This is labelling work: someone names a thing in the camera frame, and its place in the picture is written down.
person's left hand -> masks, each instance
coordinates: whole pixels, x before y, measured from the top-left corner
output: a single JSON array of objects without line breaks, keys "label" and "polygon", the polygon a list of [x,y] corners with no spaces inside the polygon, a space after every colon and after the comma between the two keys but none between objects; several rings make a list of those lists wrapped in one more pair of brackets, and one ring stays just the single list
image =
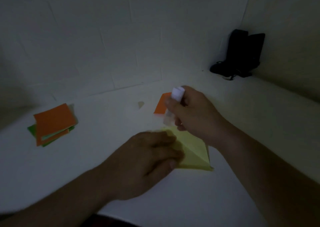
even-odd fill
[{"label": "person's left hand", "polygon": [[97,167],[109,197],[138,197],[166,177],[184,157],[169,146],[175,140],[166,132],[141,132],[118,148]]}]

table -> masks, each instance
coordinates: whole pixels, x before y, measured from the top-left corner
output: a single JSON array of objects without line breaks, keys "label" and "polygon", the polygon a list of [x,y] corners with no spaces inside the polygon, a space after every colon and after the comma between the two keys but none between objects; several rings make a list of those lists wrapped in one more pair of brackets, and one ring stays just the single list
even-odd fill
[{"label": "table", "polygon": [[[162,93],[187,84],[230,122],[320,182],[320,105],[255,77],[227,81],[204,71],[67,102],[79,121],[68,135],[36,147],[27,127],[48,105],[15,110],[0,123],[0,213],[25,208],[105,160],[130,136],[162,127]],[[139,109],[138,102],[144,106]],[[153,189],[99,213],[140,226],[267,226],[221,154],[213,172],[176,169]]]}]

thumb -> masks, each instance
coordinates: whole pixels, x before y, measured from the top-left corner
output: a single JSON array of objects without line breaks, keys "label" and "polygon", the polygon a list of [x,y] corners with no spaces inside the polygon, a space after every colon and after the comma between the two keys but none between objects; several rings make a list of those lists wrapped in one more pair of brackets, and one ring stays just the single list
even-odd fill
[{"label": "thumb", "polygon": [[186,108],[183,107],[178,101],[174,100],[173,98],[167,98],[165,105],[167,106],[168,110],[178,118],[183,117]]},{"label": "thumb", "polygon": [[174,159],[167,159],[158,164],[156,168],[147,176],[149,187],[153,187],[159,181],[169,175],[169,173],[172,172],[174,168],[176,168],[177,164],[177,161]]}]

person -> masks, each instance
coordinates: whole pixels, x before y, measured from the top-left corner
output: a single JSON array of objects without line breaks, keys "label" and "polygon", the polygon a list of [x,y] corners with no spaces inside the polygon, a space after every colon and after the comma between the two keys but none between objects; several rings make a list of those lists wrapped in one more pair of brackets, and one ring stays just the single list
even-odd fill
[{"label": "person", "polygon": [[[320,226],[320,185],[224,119],[201,92],[184,88],[183,105],[166,101],[178,130],[224,156],[268,223]],[[166,132],[138,133],[102,164],[0,225],[78,226],[110,201],[140,196],[183,159],[170,147],[175,140]]]}]

white cap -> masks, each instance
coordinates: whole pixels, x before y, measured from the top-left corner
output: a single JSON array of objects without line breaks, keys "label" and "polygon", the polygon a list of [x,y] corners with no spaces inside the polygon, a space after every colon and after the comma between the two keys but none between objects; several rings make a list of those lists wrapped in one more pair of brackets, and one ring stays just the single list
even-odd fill
[{"label": "white cap", "polygon": [[174,87],[172,89],[171,98],[174,100],[181,102],[185,90],[183,87]]}]

